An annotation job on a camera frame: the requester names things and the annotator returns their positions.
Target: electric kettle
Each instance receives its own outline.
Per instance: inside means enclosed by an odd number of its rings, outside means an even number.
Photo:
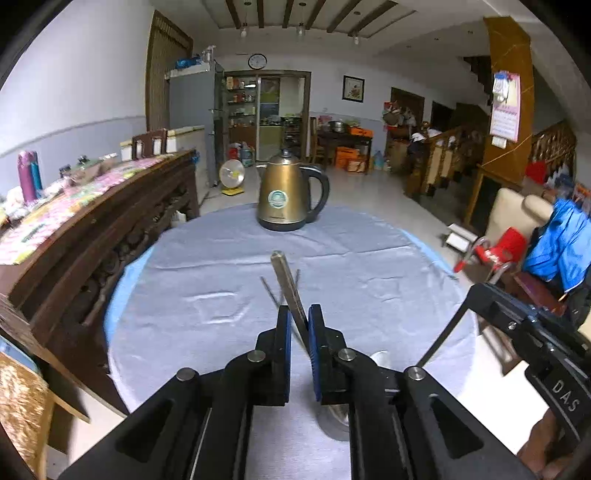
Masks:
[[[289,150],[256,166],[261,175],[261,189],[256,216],[259,223],[279,232],[289,232],[313,222],[329,197],[329,178],[320,167],[301,164]],[[311,208],[310,179],[322,185],[318,204]]]

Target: kettle lid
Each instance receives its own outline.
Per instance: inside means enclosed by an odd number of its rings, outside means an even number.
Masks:
[[[300,163],[300,159],[294,157],[288,148],[283,148],[280,154],[271,157],[269,163],[273,165],[296,165]]]

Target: wooden cabinet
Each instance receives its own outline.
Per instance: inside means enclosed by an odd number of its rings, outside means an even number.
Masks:
[[[0,265],[0,326],[98,400],[126,412],[106,356],[103,318],[126,265],[199,215],[194,151],[173,154],[82,207],[19,265]]]

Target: purple thermos bottle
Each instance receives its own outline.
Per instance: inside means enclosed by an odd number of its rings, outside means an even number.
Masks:
[[[33,173],[31,172],[31,163],[35,160],[33,152],[20,152],[18,154],[18,179],[21,182],[22,196],[25,203],[33,202],[37,199],[35,184],[33,183]]]

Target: blue tablecloth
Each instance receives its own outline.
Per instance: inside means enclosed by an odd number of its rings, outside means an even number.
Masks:
[[[371,355],[388,351],[395,369],[414,365],[465,293],[449,269],[403,231],[371,215],[327,206],[295,232],[258,225],[255,206],[210,213],[166,232],[145,257],[119,308],[109,349],[113,380],[130,410],[181,367],[204,374],[251,350],[273,328],[279,298],[269,256],[285,252],[307,310],[320,303],[329,327]],[[468,313],[427,370],[452,394],[472,366],[476,319]],[[316,422],[310,360],[294,341],[290,402],[255,407],[246,477],[349,479],[349,445]]]

